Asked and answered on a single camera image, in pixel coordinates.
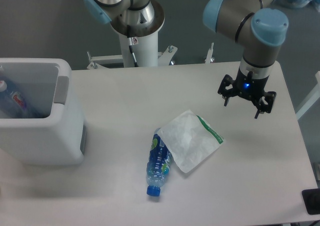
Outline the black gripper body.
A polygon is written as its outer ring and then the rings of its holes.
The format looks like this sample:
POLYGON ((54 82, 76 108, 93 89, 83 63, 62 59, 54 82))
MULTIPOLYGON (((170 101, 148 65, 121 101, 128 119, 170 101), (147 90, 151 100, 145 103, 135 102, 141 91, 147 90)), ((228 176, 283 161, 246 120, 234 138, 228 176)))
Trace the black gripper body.
POLYGON ((243 73, 238 70, 236 79, 232 84, 233 96, 238 96, 243 99, 259 102, 262 97, 270 97, 271 93, 265 91, 269 76, 262 79, 254 78, 253 71, 243 73))

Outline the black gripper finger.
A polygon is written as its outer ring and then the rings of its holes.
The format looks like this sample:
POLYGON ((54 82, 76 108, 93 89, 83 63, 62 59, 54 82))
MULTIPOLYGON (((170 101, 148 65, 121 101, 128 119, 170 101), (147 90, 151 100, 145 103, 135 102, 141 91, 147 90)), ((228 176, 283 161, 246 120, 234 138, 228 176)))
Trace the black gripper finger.
POLYGON ((218 89, 218 94, 224 99, 224 106, 227 106, 230 98, 236 95, 234 88, 235 80, 228 74, 224 76, 218 89))
POLYGON ((254 116, 255 119, 257 119, 260 114, 271 113, 276 96, 277 93, 275 91, 268 91, 263 93, 262 97, 255 104, 257 108, 257 112, 254 116))

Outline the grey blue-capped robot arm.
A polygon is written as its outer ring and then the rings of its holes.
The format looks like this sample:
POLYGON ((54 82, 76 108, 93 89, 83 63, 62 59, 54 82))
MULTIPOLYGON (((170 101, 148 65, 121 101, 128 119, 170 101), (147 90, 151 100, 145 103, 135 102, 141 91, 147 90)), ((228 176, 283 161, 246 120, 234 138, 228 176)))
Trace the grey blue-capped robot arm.
MULTIPOLYGON (((224 76, 218 93, 251 101, 258 114, 272 111, 276 92, 265 91, 289 26, 287 16, 270 8, 275 0, 210 0, 203 24, 244 48, 236 78, 224 76)), ((165 15, 155 0, 83 0, 93 18, 118 34, 125 67, 156 67, 158 32, 165 15)))

